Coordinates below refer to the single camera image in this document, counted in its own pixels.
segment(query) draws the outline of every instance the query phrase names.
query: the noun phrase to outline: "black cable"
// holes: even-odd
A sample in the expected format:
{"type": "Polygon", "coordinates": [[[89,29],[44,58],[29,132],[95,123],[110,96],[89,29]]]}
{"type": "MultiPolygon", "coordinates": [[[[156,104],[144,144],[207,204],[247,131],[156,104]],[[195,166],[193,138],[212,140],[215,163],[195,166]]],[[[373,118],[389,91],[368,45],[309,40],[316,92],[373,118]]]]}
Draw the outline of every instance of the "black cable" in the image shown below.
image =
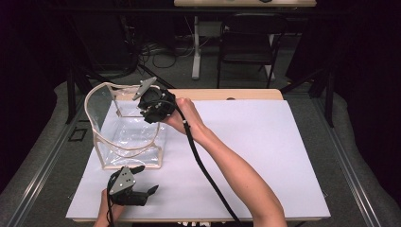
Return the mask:
{"type": "Polygon", "coordinates": [[[109,226],[114,227],[114,219],[113,219],[113,211],[112,211],[112,200],[110,198],[110,190],[112,189],[112,186],[115,182],[115,177],[120,174],[120,171],[116,171],[112,176],[110,177],[109,182],[107,183],[107,207],[108,207],[108,212],[107,212],[107,221],[109,221],[109,226]]]}
{"type": "Polygon", "coordinates": [[[223,194],[221,193],[220,189],[218,188],[218,185],[212,179],[212,177],[210,176],[210,174],[207,171],[206,167],[204,166],[203,162],[201,161],[201,158],[200,158],[200,156],[198,154],[198,151],[197,151],[197,148],[195,146],[194,138],[192,137],[192,133],[191,133],[191,130],[190,130],[191,127],[189,126],[188,122],[186,121],[185,116],[183,115],[183,112],[180,110],[180,108],[177,106],[176,103],[172,103],[172,102],[169,102],[169,101],[154,100],[154,101],[150,101],[148,103],[151,104],[151,103],[159,103],[159,102],[164,102],[164,103],[167,103],[167,104],[170,104],[170,105],[174,106],[174,108],[180,114],[181,119],[183,120],[183,127],[185,129],[186,137],[188,138],[189,146],[192,149],[192,153],[194,154],[195,160],[197,161],[197,164],[200,167],[200,170],[202,171],[202,173],[206,177],[206,179],[209,181],[209,183],[212,185],[213,189],[215,189],[216,193],[218,194],[218,196],[220,197],[220,199],[223,202],[224,206],[226,207],[228,213],[230,213],[231,217],[234,219],[235,224],[237,226],[239,226],[239,227],[242,227],[241,221],[236,216],[236,214],[234,213],[233,209],[230,207],[230,204],[228,204],[228,202],[225,200],[223,194]]]}

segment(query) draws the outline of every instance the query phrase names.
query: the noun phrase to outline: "transparent container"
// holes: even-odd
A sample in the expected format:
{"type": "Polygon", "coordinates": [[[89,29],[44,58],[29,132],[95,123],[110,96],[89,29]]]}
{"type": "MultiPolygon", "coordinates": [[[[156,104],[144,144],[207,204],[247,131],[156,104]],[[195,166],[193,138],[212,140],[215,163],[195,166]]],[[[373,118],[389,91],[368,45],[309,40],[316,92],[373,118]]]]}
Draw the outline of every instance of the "transparent container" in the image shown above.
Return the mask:
{"type": "Polygon", "coordinates": [[[144,120],[137,108],[139,100],[132,100],[138,88],[104,82],[85,98],[94,146],[104,169],[162,166],[166,125],[144,120]]]}

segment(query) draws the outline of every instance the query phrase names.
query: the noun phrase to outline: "table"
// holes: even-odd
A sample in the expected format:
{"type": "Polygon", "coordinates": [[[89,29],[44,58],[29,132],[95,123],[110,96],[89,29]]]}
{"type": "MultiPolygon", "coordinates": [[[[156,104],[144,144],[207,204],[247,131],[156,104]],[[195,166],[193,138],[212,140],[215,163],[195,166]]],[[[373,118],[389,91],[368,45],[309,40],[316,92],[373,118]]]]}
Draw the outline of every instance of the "table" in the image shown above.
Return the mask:
{"type": "MultiPolygon", "coordinates": [[[[315,0],[272,0],[263,3],[259,0],[174,0],[176,7],[186,8],[310,8],[316,6],[315,0]]],[[[192,68],[192,79],[200,78],[201,50],[200,50],[200,22],[198,16],[194,21],[194,63],[192,68]]],[[[271,66],[266,65],[266,72],[269,73],[271,66]]]]}
{"type": "MultiPolygon", "coordinates": [[[[290,108],[278,90],[171,89],[170,92],[177,97],[194,99],[205,124],[268,182],[283,204],[287,220],[330,217],[290,108]]],[[[148,199],[146,206],[127,207],[120,220],[232,220],[197,166],[186,137],[171,128],[167,128],[166,137],[162,167],[135,175],[137,184],[134,190],[146,191],[158,184],[158,191],[148,199]]],[[[200,146],[197,149],[205,167],[237,216],[241,220],[252,220],[251,214],[226,183],[207,152],[200,146]]],[[[95,220],[100,202],[99,192],[106,186],[112,173],[101,169],[93,150],[66,217],[75,221],[95,220]]]]}

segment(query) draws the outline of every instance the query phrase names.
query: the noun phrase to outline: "forearm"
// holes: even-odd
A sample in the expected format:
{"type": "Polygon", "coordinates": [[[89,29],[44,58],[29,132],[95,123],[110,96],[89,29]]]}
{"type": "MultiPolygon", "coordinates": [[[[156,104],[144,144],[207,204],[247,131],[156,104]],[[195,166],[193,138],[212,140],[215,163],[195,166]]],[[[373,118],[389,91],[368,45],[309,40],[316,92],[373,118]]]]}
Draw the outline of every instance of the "forearm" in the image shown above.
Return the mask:
{"type": "Polygon", "coordinates": [[[284,219],[280,201],[244,159],[208,129],[203,129],[195,140],[211,155],[228,184],[248,207],[253,216],[254,226],[258,226],[258,222],[270,222],[277,217],[284,219]]]}

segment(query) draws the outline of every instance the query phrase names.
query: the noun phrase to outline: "dark curtain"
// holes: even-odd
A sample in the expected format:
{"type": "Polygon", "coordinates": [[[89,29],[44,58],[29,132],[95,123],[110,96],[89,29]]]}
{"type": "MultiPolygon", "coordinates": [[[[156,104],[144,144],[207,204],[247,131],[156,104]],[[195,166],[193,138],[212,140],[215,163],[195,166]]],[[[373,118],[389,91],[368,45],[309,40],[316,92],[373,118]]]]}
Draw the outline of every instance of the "dark curtain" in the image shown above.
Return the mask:
{"type": "Polygon", "coordinates": [[[54,88],[64,67],[41,14],[29,1],[0,3],[0,76],[3,191],[18,170],[56,106],[54,88]]]}
{"type": "Polygon", "coordinates": [[[352,15],[348,20],[310,20],[287,76],[297,80],[325,67],[339,53],[339,39],[348,39],[345,43],[350,45],[336,61],[335,92],[347,101],[359,152],[382,187],[401,204],[399,5],[319,1],[320,9],[351,9],[352,15]]]}

